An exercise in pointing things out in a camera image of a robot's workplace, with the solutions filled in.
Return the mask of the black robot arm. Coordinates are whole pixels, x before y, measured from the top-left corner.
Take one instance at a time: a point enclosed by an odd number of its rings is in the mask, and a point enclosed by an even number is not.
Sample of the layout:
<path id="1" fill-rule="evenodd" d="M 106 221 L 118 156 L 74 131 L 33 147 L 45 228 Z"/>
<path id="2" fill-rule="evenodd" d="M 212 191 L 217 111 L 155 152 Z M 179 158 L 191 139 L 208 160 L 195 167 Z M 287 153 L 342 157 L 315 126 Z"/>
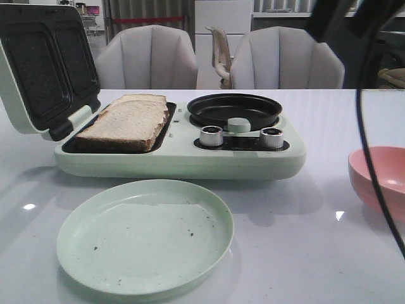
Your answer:
<path id="1" fill-rule="evenodd" d="M 317 1 L 305 30 L 317 42 L 327 42 L 344 21 L 353 1 Z M 362 38 L 373 36 L 404 7 L 404 0 L 365 0 L 349 20 L 347 28 Z"/>

